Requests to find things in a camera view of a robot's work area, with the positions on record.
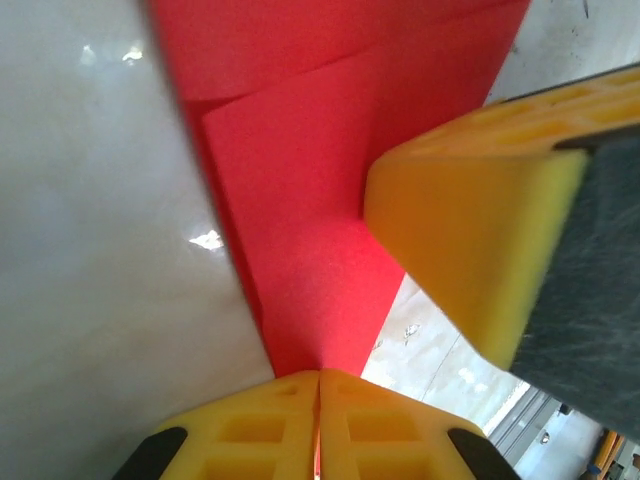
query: black rubber pad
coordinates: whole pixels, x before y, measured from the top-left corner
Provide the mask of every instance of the black rubber pad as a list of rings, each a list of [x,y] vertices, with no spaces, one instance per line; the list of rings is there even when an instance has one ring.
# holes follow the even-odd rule
[[[486,438],[462,428],[449,430],[449,438],[476,480],[520,480],[511,465]]]
[[[611,133],[560,145],[595,153],[511,370],[640,439],[640,137]]]
[[[113,480],[159,480],[186,438],[187,431],[181,427],[145,438]]]

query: floor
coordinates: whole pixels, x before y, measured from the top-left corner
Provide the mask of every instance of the floor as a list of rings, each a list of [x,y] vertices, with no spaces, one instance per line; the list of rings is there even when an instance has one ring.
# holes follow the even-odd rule
[[[639,60],[640,0],[588,5],[534,0],[490,100]],[[2,2],[0,45],[0,478],[109,478],[273,374],[139,2]],[[526,389],[408,278],[364,377],[486,431]]]

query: gray fabric surface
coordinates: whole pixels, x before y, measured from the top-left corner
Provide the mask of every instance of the gray fabric surface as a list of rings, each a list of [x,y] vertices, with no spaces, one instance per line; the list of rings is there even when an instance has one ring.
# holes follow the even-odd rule
[[[640,439],[640,138],[592,150],[512,372]]]

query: red fold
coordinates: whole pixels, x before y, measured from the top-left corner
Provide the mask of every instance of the red fold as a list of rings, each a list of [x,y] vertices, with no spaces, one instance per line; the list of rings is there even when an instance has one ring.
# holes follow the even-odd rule
[[[184,58],[204,41],[203,25],[214,22],[212,6],[202,21],[193,9],[185,18],[169,21],[168,10],[157,17],[164,38],[177,42],[182,37],[188,45],[182,53],[175,46],[168,50],[182,98],[210,101],[187,101],[186,108],[277,375],[320,367],[361,372],[402,277],[362,223],[366,171],[385,150],[482,104],[528,2],[468,1],[444,7],[456,2],[366,6],[369,2],[345,1],[340,8],[338,2],[320,3],[301,9],[280,2],[286,5],[280,10],[281,26],[287,25],[280,29],[252,23],[255,11],[240,20],[222,15],[227,18],[222,30],[253,39],[246,50],[241,48],[238,63],[229,60],[235,65],[231,69],[224,68],[223,57],[231,55],[232,47],[225,53],[209,45],[207,51],[220,48],[221,53],[197,57],[200,64]],[[389,19],[381,16],[393,10],[392,4],[401,11]],[[451,12],[468,12],[472,4],[473,13],[451,18]],[[326,18],[334,8],[341,12],[335,25]],[[445,15],[447,8],[453,10]],[[355,29],[348,34],[343,10],[352,15],[347,23]],[[294,11],[300,17],[296,28],[287,23],[296,23]],[[320,17],[319,26],[313,17]],[[401,28],[405,20],[411,28]],[[198,32],[195,37],[183,26],[188,22]],[[388,28],[373,28],[380,23]],[[247,31],[250,26],[257,31]],[[337,42],[332,32],[349,41]],[[316,38],[321,33],[324,40]],[[217,35],[212,33],[211,42]],[[192,37],[197,40],[193,45]],[[258,37],[264,46],[252,43]],[[308,56],[297,49],[301,58],[277,60],[278,48],[301,39],[308,42]],[[325,41],[331,48],[320,49]],[[365,44],[373,46],[348,55]],[[291,76],[334,57],[341,59]],[[277,84],[218,106],[223,97],[271,81]]]

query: red board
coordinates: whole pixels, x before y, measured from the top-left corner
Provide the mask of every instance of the red board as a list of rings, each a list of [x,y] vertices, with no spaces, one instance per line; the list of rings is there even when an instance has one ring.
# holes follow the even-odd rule
[[[482,104],[528,2],[174,3],[156,19],[275,372],[358,374],[402,277],[361,220],[366,171]]]

